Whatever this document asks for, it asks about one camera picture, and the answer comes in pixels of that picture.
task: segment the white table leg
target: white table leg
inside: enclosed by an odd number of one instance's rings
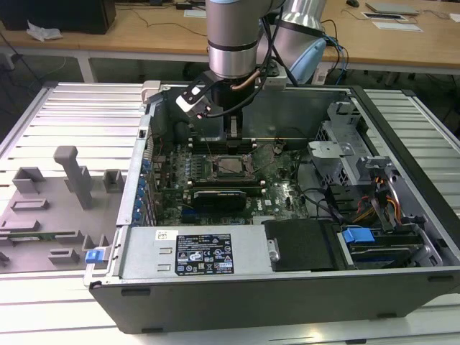
[[[80,66],[81,75],[85,83],[97,83],[98,79],[94,70],[91,66],[91,60],[89,57],[79,56],[77,57],[78,64]]]
[[[0,66],[6,70],[13,70],[14,63],[12,61],[12,57],[8,53],[0,53]]]
[[[312,85],[324,85],[326,77],[328,76],[330,63],[319,63],[318,67],[313,74]]]

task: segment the black box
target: black box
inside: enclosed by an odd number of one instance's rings
[[[0,19],[7,30],[25,30],[29,20],[63,32],[105,34],[115,16],[114,0],[0,0]]]

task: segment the copper tube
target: copper tube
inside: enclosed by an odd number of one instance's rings
[[[257,77],[260,75],[260,70],[256,70],[249,78],[247,78],[243,83],[239,85],[232,85],[231,90],[232,91],[240,91],[244,88],[246,88],[250,83],[256,80]]]

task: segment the motherboard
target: motherboard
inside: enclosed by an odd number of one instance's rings
[[[242,146],[245,153],[226,155],[208,142],[165,143],[161,152],[153,154],[149,177],[153,198],[160,201],[157,225],[242,225],[308,218],[296,182],[302,150],[284,148],[282,141],[263,142]]]

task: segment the computer mouse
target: computer mouse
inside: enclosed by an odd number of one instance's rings
[[[346,4],[352,7],[359,7],[358,0],[346,0]]]

